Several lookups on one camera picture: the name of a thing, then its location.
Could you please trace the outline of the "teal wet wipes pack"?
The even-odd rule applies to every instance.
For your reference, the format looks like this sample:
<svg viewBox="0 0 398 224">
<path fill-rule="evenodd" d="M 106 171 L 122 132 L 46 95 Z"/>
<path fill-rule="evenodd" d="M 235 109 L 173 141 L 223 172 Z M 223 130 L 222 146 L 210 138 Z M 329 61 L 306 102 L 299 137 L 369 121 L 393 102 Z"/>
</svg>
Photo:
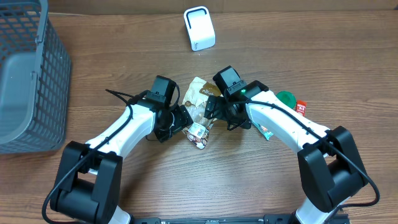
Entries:
<svg viewBox="0 0 398 224">
<path fill-rule="evenodd" d="M 253 123 L 253 125 L 255 125 L 255 127 L 259 130 L 259 132 L 264 136 L 267 141 L 270 140 L 270 138 L 274 135 L 271 131 L 269 131 L 264 126 L 261 126 L 260 124 Z"/>
</svg>

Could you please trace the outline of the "beige snack pouch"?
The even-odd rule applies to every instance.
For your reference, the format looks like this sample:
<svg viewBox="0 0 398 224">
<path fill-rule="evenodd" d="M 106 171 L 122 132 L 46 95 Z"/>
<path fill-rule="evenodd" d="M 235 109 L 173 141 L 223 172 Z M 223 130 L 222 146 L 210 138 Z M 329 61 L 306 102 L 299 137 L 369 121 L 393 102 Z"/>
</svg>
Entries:
<svg viewBox="0 0 398 224">
<path fill-rule="evenodd" d="M 204 149 L 208 144 L 209 132 L 216 121 L 216 118 L 205 118 L 205 108 L 210 96 L 221 96 L 218 87 L 195 77 L 182 101 L 193 120 L 193 124 L 183 128 L 182 132 L 199 149 Z"/>
</svg>

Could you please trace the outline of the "green lid jar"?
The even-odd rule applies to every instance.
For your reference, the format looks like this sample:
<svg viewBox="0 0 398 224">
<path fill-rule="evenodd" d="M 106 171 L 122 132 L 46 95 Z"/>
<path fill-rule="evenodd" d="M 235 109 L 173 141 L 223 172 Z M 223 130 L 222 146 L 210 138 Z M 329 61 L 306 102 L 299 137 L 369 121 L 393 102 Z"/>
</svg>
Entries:
<svg viewBox="0 0 398 224">
<path fill-rule="evenodd" d="M 278 94 L 276 94 L 276 97 L 289 108 L 295 108 L 297 100 L 293 93 L 289 91 L 280 91 Z"/>
</svg>

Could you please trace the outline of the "red coffee stick sachet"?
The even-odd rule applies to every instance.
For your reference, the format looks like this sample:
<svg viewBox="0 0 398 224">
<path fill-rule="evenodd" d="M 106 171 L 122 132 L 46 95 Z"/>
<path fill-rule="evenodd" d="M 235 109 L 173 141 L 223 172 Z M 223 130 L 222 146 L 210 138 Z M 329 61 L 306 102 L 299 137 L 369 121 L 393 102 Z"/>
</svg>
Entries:
<svg viewBox="0 0 398 224">
<path fill-rule="evenodd" d="M 306 109 L 307 109 L 307 102 L 302 100 L 297 100 L 296 112 L 298 114 L 301 114 L 302 116 L 305 116 Z"/>
</svg>

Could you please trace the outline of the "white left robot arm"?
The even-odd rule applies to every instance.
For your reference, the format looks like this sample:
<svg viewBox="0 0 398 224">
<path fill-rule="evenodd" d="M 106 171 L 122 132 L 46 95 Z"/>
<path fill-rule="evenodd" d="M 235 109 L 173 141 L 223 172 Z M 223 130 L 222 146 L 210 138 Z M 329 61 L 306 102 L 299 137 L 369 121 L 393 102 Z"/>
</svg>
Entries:
<svg viewBox="0 0 398 224">
<path fill-rule="evenodd" d="M 134 217 L 119 206 L 123 160 L 150 133 L 164 142 L 192 123 L 184 106 L 171 111 L 127 106 L 99 136 L 65 146 L 43 208 L 72 218 L 72 223 L 134 223 Z"/>
</svg>

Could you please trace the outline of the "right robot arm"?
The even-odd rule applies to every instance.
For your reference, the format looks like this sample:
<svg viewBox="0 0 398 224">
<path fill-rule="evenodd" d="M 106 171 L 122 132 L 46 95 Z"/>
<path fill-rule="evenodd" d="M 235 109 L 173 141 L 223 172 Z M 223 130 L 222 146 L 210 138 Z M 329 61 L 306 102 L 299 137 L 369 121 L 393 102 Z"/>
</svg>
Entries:
<svg viewBox="0 0 398 224">
<path fill-rule="evenodd" d="M 351 133 L 330 129 L 298 114 L 259 81 L 215 78 L 221 96 L 211 96 L 206 118 L 227 122 L 227 129 L 260 124 L 296 154 L 306 199 L 292 223 L 330 223 L 346 201 L 370 183 Z"/>
</svg>

